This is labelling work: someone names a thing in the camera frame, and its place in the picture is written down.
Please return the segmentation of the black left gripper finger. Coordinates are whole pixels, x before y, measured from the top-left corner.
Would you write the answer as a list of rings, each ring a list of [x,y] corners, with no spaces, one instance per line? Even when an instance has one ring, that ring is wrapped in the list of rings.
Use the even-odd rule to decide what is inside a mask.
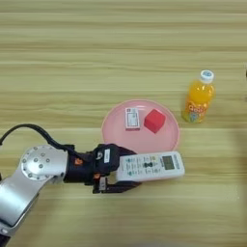
[[[124,147],[117,146],[115,144],[113,144],[111,146],[111,148],[113,150],[114,155],[117,157],[135,154],[135,151],[129,150],[129,149],[124,148]]]
[[[102,177],[95,181],[93,193],[94,194],[123,193],[130,189],[136,188],[139,185],[140,185],[140,182],[131,181],[131,180],[117,181],[114,184],[110,184],[108,182],[107,177]]]

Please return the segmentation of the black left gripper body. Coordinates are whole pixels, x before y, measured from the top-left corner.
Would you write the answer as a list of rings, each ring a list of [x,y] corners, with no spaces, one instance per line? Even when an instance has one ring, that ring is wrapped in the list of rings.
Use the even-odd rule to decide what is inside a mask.
[[[93,151],[70,154],[64,177],[66,183],[83,183],[94,188],[95,181],[108,176],[111,172],[111,148],[109,145],[98,145]]]

